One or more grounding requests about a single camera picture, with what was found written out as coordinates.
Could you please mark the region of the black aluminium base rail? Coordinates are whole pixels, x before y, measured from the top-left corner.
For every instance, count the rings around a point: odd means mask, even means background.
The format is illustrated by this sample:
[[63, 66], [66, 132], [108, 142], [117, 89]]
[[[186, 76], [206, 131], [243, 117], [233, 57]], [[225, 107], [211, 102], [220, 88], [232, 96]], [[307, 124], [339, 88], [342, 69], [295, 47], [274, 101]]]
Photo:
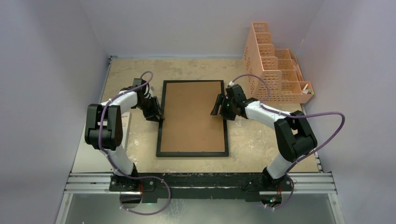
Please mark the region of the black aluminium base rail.
[[159, 199], [243, 199], [247, 202], [286, 199], [294, 194], [332, 194], [330, 173], [290, 173], [276, 183], [264, 183], [262, 173], [143, 173], [147, 179], [127, 180], [110, 173], [72, 173], [66, 194], [131, 196], [143, 203]]

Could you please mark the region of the small items in organizer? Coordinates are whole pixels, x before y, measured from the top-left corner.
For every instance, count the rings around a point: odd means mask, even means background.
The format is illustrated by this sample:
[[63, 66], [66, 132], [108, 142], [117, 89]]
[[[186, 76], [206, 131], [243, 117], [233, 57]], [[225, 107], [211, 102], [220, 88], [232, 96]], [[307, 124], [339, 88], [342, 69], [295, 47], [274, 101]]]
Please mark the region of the small items in organizer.
[[305, 86], [302, 88], [303, 94], [314, 94], [313, 90], [310, 88], [310, 84], [306, 83]]

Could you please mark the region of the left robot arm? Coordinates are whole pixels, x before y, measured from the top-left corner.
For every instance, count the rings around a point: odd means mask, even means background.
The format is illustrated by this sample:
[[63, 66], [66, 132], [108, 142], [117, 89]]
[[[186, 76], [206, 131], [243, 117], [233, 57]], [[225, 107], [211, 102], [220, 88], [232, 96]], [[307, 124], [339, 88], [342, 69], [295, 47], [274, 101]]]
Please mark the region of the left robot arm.
[[122, 176], [121, 185], [128, 191], [139, 186], [136, 166], [122, 146], [122, 115], [138, 108], [147, 121], [160, 122], [164, 116], [158, 98], [150, 90], [149, 82], [136, 78], [113, 98], [87, 108], [84, 138], [88, 145], [99, 150], [109, 161], [113, 173]]

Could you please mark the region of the orange plastic organizer basket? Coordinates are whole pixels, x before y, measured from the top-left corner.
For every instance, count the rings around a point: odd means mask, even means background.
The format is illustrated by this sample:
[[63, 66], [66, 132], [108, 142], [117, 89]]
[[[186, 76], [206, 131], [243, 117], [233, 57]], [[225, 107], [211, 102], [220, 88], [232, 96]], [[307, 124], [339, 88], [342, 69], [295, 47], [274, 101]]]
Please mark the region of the orange plastic organizer basket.
[[314, 94], [303, 94], [306, 83], [291, 49], [277, 49], [266, 22], [253, 22], [243, 54], [248, 95], [272, 103], [305, 104]]

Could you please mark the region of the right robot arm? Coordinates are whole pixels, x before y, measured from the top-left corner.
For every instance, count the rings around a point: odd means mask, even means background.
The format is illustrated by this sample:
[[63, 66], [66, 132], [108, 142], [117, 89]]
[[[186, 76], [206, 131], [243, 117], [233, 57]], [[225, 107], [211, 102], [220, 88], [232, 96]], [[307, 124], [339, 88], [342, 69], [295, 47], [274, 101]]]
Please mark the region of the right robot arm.
[[247, 98], [238, 84], [228, 86], [224, 94], [217, 95], [211, 115], [218, 114], [226, 120], [235, 120], [236, 116], [255, 120], [275, 131], [279, 153], [262, 172], [263, 186], [269, 190], [280, 185], [281, 179], [297, 159], [318, 145], [302, 111], [282, 112], [266, 107], [258, 99]]

